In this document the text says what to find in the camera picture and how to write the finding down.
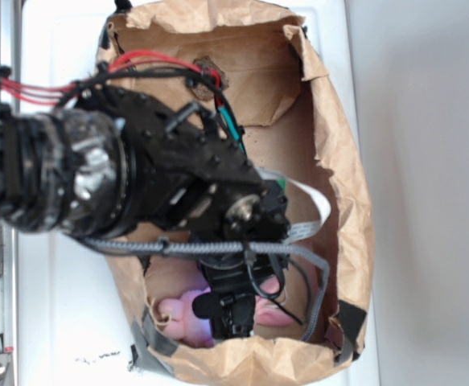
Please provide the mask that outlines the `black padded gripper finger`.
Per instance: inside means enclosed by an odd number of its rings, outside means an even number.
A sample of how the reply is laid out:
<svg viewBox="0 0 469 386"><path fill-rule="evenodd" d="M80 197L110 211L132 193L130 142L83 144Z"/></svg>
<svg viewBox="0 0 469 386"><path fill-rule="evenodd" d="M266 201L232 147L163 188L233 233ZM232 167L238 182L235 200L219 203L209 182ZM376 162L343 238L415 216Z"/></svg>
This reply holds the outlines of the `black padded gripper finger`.
<svg viewBox="0 0 469 386"><path fill-rule="evenodd" d="M216 293L203 293L197 296L191 304L192 311L197 318L213 319L221 315L222 305Z"/></svg>

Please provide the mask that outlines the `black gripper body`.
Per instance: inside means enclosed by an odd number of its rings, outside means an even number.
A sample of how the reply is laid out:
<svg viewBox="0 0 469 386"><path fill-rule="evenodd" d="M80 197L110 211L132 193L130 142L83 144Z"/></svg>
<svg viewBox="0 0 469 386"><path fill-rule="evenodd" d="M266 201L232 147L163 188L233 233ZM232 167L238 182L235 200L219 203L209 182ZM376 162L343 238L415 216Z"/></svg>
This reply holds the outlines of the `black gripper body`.
<svg viewBox="0 0 469 386"><path fill-rule="evenodd" d="M222 313L208 319L214 339L247 338L255 323L256 300L276 299L284 289L287 256L254 255L231 269L203 267L207 292L220 297Z"/></svg>

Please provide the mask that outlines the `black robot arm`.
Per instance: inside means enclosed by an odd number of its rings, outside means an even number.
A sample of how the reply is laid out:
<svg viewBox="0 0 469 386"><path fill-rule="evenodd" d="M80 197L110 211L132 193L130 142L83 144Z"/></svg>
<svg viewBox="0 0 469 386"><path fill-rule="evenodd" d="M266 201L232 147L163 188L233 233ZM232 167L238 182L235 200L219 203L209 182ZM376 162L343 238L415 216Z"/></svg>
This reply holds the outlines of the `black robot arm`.
<svg viewBox="0 0 469 386"><path fill-rule="evenodd" d="M13 115L0 105L0 222L60 230L111 253L196 260L209 285L193 309L217 339L253 330L261 284L284 254L286 197L198 102L100 86L70 109Z"/></svg>

